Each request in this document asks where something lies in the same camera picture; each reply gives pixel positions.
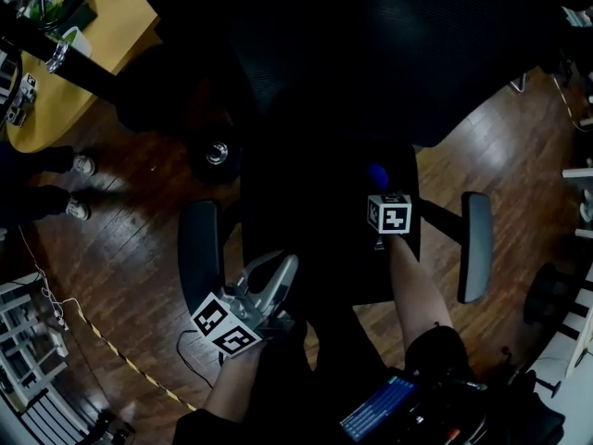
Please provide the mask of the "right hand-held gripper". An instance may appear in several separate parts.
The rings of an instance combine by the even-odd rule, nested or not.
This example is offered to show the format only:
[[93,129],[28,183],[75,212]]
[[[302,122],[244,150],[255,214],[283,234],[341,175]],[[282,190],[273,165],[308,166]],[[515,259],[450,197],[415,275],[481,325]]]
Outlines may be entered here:
[[404,194],[369,195],[367,222],[378,234],[375,250],[383,250],[385,235],[405,235],[410,232],[411,199]]

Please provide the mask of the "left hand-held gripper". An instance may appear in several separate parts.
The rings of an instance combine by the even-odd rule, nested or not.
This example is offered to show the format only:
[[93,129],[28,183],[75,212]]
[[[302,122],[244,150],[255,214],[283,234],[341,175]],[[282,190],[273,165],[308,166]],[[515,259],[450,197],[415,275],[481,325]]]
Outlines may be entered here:
[[252,260],[242,284],[190,290],[190,313],[207,343],[235,357],[258,343],[287,334],[294,320],[284,302],[296,276],[298,257],[283,250]]

